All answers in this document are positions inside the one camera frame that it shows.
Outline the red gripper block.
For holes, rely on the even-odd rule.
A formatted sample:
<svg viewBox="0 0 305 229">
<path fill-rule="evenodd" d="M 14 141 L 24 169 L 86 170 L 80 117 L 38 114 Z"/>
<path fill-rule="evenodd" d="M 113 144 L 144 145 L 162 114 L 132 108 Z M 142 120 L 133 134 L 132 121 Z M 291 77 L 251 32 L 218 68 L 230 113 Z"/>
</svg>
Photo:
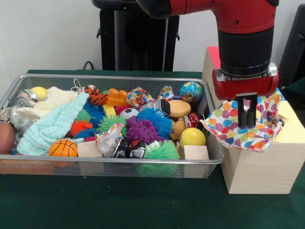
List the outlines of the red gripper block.
<svg viewBox="0 0 305 229">
<path fill-rule="evenodd" d="M 237 97 L 238 126 L 240 128 L 256 125 L 257 96 L 273 94 L 279 82 L 276 68 L 270 68 L 265 76 L 245 79 L 228 77 L 220 69 L 214 69 L 212 78 L 215 94 L 219 100 L 231 100 Z M 249 96 L 250 105 L 247 114 L 244 110 L 242 96 Z"/>
</svg>

